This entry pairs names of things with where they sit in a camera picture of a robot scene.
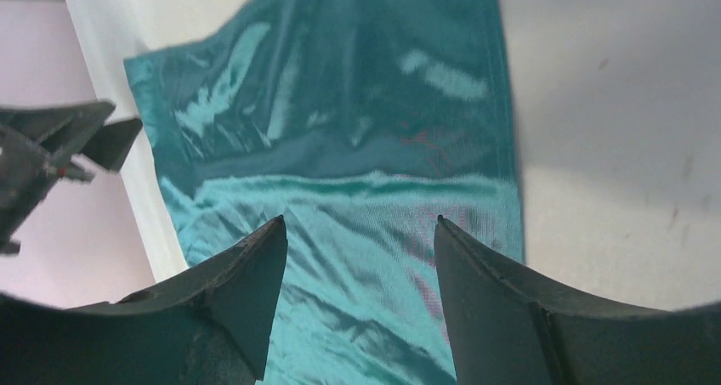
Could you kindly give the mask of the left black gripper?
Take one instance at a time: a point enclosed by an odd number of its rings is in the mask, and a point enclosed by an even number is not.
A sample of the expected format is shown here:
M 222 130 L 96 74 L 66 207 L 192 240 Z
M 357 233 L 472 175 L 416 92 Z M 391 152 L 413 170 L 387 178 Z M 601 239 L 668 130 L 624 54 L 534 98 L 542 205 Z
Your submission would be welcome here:
M 109 122 L 108 99 L 76 105 L 1 108 L 1 254 L 16 256 L 12 239 L 60 180 L 89 183 L 94 174 L 72 162 L 79 152 L 111 173 L 127 159 L 143 123 L 138 117 Z

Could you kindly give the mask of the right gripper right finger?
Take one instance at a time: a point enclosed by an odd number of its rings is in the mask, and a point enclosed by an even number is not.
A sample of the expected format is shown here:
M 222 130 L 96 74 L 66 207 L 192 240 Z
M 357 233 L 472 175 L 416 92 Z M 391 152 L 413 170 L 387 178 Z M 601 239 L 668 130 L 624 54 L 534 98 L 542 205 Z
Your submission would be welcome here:
M 553 280 L 438 218 L 434 255 L 460 384 L 717 384 L 720 305 L 674 311 Z

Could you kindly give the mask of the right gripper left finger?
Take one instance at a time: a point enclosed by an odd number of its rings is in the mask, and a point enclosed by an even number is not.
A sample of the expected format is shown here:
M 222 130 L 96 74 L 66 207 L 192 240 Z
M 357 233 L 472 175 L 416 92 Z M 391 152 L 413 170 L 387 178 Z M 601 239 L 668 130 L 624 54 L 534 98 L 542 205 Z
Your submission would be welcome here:
M 115 303 L 1 296 L 4 384 L 254 384 L 287 261 L 275 217 L 234 246 Z

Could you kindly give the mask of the teal satin napkin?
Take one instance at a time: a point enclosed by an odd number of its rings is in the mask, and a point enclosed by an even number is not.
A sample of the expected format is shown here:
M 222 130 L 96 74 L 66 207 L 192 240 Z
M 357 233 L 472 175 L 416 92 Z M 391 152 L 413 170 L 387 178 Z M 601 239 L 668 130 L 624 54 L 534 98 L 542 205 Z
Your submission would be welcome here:
M 190 266 L 282 216 L 268 384 L 453 384 L 437 218 L 524 257 L 498 0 L 250 0 L 127 58 Z

